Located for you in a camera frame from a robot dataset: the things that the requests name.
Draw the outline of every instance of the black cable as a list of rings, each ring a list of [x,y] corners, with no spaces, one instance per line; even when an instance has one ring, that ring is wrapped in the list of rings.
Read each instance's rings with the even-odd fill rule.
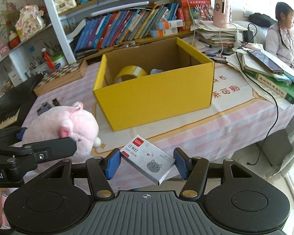
[[[247,29],[248,29],[248,30],[250,30],[249,25],[254,25],[254,24],[253,24],[253,23],[249,23],[248,26],[247,26]],[[254,25],[254,27],[256,28],[256,33],[253,35],[253,37],[252,37],[251,40],[253,40],[253,39],[255,38],[256,34],[257,34],[257,27],[256,27],[255,25]],[[247,44],[248,44],[248,43],[245,43],[244,45],[240,46],[238,49],[240,49],[240,48],[246,46]],[[239,64],[240,64],[240,67],[241,67],[242,72],[245,74],[245,76],[247,76],[248,78],[250,78],[249,75],[246,74],[245,71],[243,70],[243,67],[242,67],[241,61],[239,60],[239,56],[237,55],[237,52],[236,52],[236,57],[237,57],[237,60],[238,60],[238,62],[239,62]],[[262,145],[261,145],[261,147],[260,147],[260,151],[259,151],[259,155],[258,155],[257,161],[256,161],[254,164],[251,164],[250,162],[247,162],[247,163],[246,163],[247,165],[251,165],[251,166],[254,166],[254,165],[256,165],[256,164],[258,163],[259,158],[260,158],[260,155],[261,155],[262,147],[264,146],[264,143],[266,142],[266,139],[268,138],[269,133],[271,132],[271,130],[273,129],[273,127],[276,125],[276,123],[278,122],[278,119],[279,119],[279,106],[278,106],[277,101],[276,101],[275,98],[273,97],[273,95],[272,95],[271,93],[269,93],[268,91],[266,91],[265,89],[263,89],[263,88],[262,88],[260,85],[258,85],[256,82],[254,82],[254,83],[255,83],[258,87],[260,87],[262,90],[264,90],[267,94],[269,94],[269,95],[272,97],[272,99],[274,100],[274,102],[275,102],[275,104],[276,104],[276,107],[277,107],[277,118],[276,118],[274,124],[273,124],[273,125],[271,126],[271,128],[269,129],[269,131],[268,131],[268,133],[267,133],[267,135],[266,135],[266,137],[265,137],[265,139],[264,139],[264,141],[263,141],[263,143],[262,143]]]

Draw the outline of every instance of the tape roll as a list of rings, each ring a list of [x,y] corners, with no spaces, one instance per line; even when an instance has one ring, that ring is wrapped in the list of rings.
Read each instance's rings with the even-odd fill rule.
[[[132,80],[139,77],[147,76],[143,68],[136,65],[125,66],[115,77],[114,83],[120,83],[126,80]]]

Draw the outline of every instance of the phone screen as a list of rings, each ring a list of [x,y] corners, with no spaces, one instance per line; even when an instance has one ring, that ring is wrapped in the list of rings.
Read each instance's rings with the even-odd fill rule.
[[[283,73],[284,71],[278,66],[275,62],[273,62],[269,57],[267,57],[261,51],[249,50],[248,53],[255,56],[258,60],[260,60],[266,67],[270,68],[273,71],[280,71]]]

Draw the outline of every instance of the yellow cardboard box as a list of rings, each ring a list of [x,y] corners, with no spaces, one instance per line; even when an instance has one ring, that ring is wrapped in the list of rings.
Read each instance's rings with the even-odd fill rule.
[[[114,84],[122,68],[148,76]],[[152,69],[165,72],[149,75]],[[210,107],[214,62],[180,38],[102,56],[93,93],[114,131]]]

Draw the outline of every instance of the plush toy nose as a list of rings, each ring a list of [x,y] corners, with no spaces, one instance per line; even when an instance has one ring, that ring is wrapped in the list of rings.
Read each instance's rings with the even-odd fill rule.
[[[93,148],[98,148],[101,146],[101,140],[97,137],[94,141]]]

